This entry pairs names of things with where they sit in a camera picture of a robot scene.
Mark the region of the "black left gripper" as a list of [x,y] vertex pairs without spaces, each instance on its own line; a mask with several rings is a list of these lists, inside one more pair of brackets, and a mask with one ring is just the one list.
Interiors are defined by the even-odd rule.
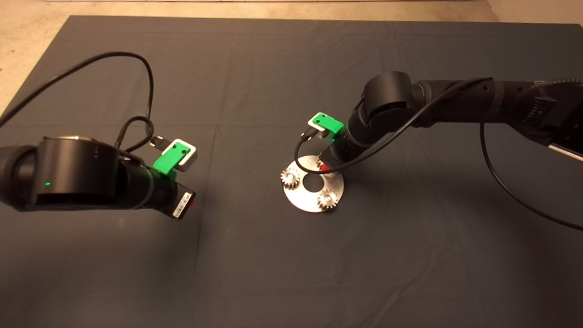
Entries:
[[147,209],[156,210],[170,219],[182,220],[196,204],[196,192],[158,172],[153,173]]

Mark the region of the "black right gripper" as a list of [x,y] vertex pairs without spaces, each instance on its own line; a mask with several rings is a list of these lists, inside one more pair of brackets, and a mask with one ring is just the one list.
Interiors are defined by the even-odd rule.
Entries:
[[319,170],[322,172],[338,169],[342,164],[356,159],[362,152],[362,146],[354,140],[350,132],[344,132],[319,154]]

